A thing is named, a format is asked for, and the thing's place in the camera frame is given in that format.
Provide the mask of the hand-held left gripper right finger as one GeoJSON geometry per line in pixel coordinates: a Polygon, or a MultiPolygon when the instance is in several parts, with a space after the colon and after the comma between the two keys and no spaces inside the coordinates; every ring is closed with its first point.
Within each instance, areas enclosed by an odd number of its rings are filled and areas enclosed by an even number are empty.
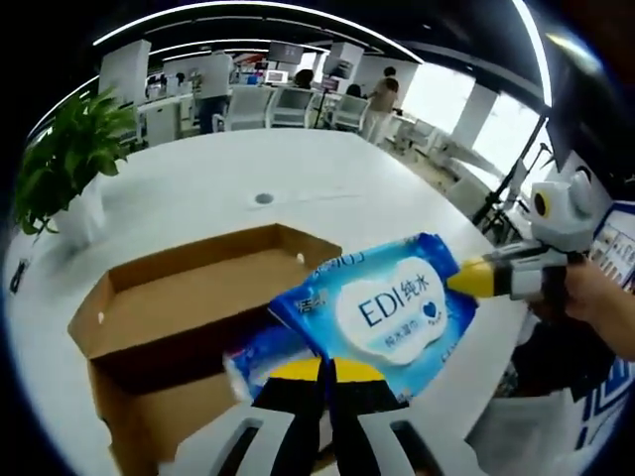
{"type": "Polygon", "coordinates": [[[341,475],[477,475],[473,449],[421,406],[401,403],[383,374],[330,363],[329,415],[341,475]]]}

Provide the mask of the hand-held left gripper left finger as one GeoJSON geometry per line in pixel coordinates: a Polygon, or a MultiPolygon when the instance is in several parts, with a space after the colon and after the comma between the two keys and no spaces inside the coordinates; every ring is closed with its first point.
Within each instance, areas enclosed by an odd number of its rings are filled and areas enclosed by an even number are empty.
{"type": "Polygon", "coordinates": [[[206,442],[190,452],[190,473],[309,475],[324,410],[322,361],[285,364],[252,404],[236,405],[203,428],[206,442]]]}

